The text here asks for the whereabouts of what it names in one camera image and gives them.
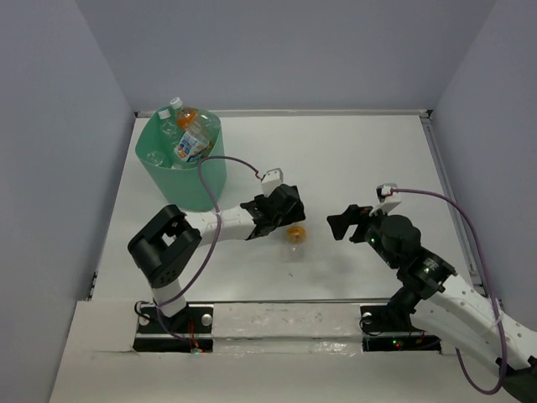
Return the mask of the clear bottle yellow cap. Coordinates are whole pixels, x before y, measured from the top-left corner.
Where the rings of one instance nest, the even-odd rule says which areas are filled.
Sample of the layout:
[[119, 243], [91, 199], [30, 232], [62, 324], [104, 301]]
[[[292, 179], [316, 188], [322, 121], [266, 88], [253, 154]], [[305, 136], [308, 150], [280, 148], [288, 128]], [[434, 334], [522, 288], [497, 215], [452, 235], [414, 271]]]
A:
[[293, 257], [298, 257], [304, 252], [307, 232], [304, 227], [294, 225], [287, 229], [286, 238], [289, 243], [289, 252]]

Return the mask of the clear bottle white blue label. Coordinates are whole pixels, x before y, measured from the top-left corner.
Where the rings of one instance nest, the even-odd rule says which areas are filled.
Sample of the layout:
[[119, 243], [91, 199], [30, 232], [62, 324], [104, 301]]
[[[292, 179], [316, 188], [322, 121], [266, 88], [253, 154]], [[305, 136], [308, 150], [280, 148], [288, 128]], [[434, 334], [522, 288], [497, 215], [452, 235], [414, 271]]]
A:
[[213, 149], [220, 130], [219, 120], [205, 110], [196, 109], [198, 116], [184, 131], [180, 130], [180, 141], [174, 147], [177, 162], [189, 166], [207, 156]]

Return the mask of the orange label bottle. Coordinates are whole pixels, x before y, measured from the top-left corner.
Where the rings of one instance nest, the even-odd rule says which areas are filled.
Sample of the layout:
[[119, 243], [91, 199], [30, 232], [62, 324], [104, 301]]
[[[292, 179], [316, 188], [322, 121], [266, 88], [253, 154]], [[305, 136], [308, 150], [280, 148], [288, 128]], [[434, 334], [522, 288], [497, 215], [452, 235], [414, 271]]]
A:
[[186, 107], [179, 97], [174, 97], [170, 100], [169, 105], [172, 110], [172, 115], [179, 128], [186, 130], [198, 116], [198, 112], [192, 107]]

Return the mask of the crushed clear bottle white cap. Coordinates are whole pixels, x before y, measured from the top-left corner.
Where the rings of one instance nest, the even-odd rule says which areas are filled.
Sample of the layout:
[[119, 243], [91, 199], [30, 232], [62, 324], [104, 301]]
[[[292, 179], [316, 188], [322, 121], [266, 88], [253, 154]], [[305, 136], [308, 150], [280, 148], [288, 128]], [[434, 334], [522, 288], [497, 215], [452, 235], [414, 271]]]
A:
[[147, 154], [147, 161], [149, 164], [157, 167], [168, 168], [169, 159], [168, 156], [158, 150], [151, 151]]

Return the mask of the long clear bottle white cap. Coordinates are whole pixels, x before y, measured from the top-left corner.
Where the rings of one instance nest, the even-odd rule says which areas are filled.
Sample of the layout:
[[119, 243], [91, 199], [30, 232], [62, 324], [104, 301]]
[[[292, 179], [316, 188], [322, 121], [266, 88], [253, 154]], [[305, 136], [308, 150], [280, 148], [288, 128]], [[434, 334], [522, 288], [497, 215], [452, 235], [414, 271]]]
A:
[[159, 132], [164, 144], [173, 149], [180, 141], [178, 126], [168, 108], [157, 111], [159, 117]]

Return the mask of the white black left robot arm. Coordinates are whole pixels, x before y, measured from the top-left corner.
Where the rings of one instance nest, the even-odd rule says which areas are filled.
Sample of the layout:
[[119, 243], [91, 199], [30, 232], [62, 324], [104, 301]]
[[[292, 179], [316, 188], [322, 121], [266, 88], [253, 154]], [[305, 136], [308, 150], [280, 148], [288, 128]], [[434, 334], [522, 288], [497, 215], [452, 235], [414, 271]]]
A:
[[128, 243], [128, 252], [152, 291], [156, 320], [169, 332], [186, 320], [185, 287], [179, 277], [195, 251], [227, 240], [249, 241], [266, 237], [277, 228], [305, 220], [297, 186], [277, 186], [269, 196], [220, 212], [182, 212], [163, 207]]

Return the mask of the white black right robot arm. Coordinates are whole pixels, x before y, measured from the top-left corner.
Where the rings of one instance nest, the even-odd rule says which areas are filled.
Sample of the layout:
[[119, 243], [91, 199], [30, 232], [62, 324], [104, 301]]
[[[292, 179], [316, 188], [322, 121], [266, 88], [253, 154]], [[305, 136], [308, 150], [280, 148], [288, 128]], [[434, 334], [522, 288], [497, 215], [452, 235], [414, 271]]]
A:
[[483, 366], [497, 372], [520, 402], [536, 400], [536, 333], [479, 294], [456, 269], [421, 244], [421, 232], [405, 216], [349, 206], [327, 218], [334, 239], [349, 227], [350, 240], [367, 243], [395, 270], [401, 288], [386, 305], [388, 323], [405, 329], [414, 321]]

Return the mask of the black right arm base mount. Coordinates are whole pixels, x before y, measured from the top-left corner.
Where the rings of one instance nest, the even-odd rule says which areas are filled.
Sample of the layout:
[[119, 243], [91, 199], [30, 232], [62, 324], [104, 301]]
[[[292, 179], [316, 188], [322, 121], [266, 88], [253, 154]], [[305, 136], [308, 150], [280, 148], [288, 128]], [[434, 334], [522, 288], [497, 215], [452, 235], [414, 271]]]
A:
[[385, 304], [360, 307], [358, 325], [366, 352], [441, 352], [441, 340], [415, 326], [411, 316], [421, 297], [401, 287]]

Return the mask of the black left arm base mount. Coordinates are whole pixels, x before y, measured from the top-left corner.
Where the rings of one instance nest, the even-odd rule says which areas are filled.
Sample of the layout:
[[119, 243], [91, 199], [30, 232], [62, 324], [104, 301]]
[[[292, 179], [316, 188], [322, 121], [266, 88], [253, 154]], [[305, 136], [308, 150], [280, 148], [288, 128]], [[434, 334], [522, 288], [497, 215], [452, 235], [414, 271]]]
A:
[[213, 351], [213, 305], [187, 304], [184, 310], [171, 318], [159, 313], [147, 301], [137, 301], [133, 310], [138, 317], [134, 351], [192, 354]]

